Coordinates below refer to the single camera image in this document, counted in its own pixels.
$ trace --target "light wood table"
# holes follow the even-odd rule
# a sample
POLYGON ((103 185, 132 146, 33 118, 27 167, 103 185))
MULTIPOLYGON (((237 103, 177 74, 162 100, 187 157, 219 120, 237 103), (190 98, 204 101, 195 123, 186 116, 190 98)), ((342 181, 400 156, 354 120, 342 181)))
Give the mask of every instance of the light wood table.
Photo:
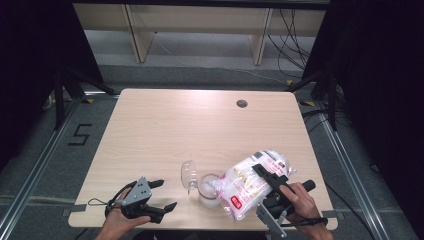
MULTIPOLYGON (((321 211, 332 211, 326 187, 296 99, 292 93, 256 91, 125 89, 122 91, 76 204, 111 199, 141 176, 165 180, 148 204, 178 202, 162 223, 141 228, 181 230, 266 230, 253 209, 240 222, 222 207, 208 209, 181 183, 181 165, 194 160, 198 176, 229 168, 256 151, 283 154, 297 172, 289 182, 315 181, 310 194, 321 211), (237 106, 238 100, 247 107, 237 106)), ((101 227, 104 206, 73 212, 73 227, 101 227)), ((331 218, 329 229, 337 227, 331 218)))

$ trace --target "gray carpet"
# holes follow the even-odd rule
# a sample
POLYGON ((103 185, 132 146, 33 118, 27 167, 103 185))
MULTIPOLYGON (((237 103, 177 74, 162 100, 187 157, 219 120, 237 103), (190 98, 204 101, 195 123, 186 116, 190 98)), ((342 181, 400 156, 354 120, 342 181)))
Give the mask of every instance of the gray carpet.
MULTIPOLYGON (((286 89, 284 84, 276 80, 258 78, 249 73, 226 69, 124 66, 100 66, 100 69, 105 83, 118 91, 127 87, 252 91, 283 91, 286 89)), ((275 78, 283 83, 287 79, 292 79, 279 71, 255 71, 254 74, 275 78)), ((301 75, 301 72, 290 72, 289 74, 301 75)), ((82 84, 82 86, 85 90, 97 90, 90 85, 82 84)), ((311 84, 297 91, 298 100, 311 100, 309 94, 312 88, 311 84)), ((79 104, 53 158, 33 192, 32 199, 9 239, 74 239, 83 230, 70 227, 67 223, 66 213, 78 195, 115 104, 116 99, 114 98, 96 98, 91 104, 79 104), (81 127, 79 131, 79 133, 90 136, 85 145, 70 146, 69 143, 83 141, 82 138, 73 136, 79 124, 91 124, 91 126, 81 127)), ((301 106, 300 108, 302 112, 316 109, 313 106, 301 106)), ((54 109, 49 109, 40 115, 21 154, 12 159, 0 174, 1 213, 6 211, 11 197, 15 196, 23 185, 26 176, 40 156, 43 146, 52 134, 54 114, 54 109)), ((361 145, 347 114, 338 112, 337 122, 338 134, 372 202, 378 208, 391 239, 417 239, 382 177, 378 172, 370 169, 369 165, 372 160, 361 145)), ((305 125, 311 131, 311 142, 324 180, 363 218, 358 201, 328 140, 320 118, 318 115, 314 115, 306 121, 305 125)), ((330 190, 329 194, 333 206, 339 214, 339 227, 334 231, 336 239, 372 239, 346 205, 330 190)), ((80 239, 92 239, 97 231, 98 229, 89 229, 80 239)), ((132 239, 136 232, 125 239, 132 239)), ((305 239, 297 232, 290 232, 289 236, 289 239, 305 239)))

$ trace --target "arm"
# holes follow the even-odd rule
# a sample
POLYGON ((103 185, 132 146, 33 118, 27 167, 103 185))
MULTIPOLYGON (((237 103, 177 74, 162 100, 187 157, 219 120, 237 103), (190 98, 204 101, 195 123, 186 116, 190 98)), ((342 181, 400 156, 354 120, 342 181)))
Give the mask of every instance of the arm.
MULTIPOLYGON (((119 199, 123 199, 131 189, 128 188, 122 192, 119 199)), ((150 221, 150 217, 141 216, 135 219, 128 219, 121 213, 120 204, 113 205, 113 208, 107 215, 102 229, 96 237, 96 240, 118 240, 129 233, 136 226, 150 221)))
MULTIPOLYGON (((290 184, 290 187, 296 194, 286 186, 280 186, 281 191, 292 202, 295 209, 293 214, 287 216, 289 222, 294 223, 302 221, 305 218, 321 217, 314 199, 308 194, 301 183, 290 184)), ((333 239, 333 234, 327 229, 324 223, 318 223, 313 226, 296 226, 296 228, 311 240, 333 239)))

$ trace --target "plastic bag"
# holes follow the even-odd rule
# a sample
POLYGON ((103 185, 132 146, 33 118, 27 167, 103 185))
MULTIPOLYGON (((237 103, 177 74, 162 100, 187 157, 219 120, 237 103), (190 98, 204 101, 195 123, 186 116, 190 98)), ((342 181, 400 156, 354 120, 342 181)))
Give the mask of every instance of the plastic bag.
POLYGON ((272 188, 253 170, 260 163, 268 172, 287 178, 294 172, 284 156, 273 150, 256 152, 230 168, 213 186, 226 212, 236 221, 256 206, 272 188))

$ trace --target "red label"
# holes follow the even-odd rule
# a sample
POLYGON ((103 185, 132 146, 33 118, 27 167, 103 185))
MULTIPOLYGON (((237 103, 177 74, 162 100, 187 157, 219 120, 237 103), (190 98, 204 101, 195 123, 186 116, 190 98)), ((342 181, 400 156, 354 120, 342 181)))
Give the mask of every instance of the red label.
POLYGON ((243 206, 240 200, 238 200, 236 196, 231 197, 231 202, 233 203, 234 207, 236 207, 237 209, 240 209, 243 206))

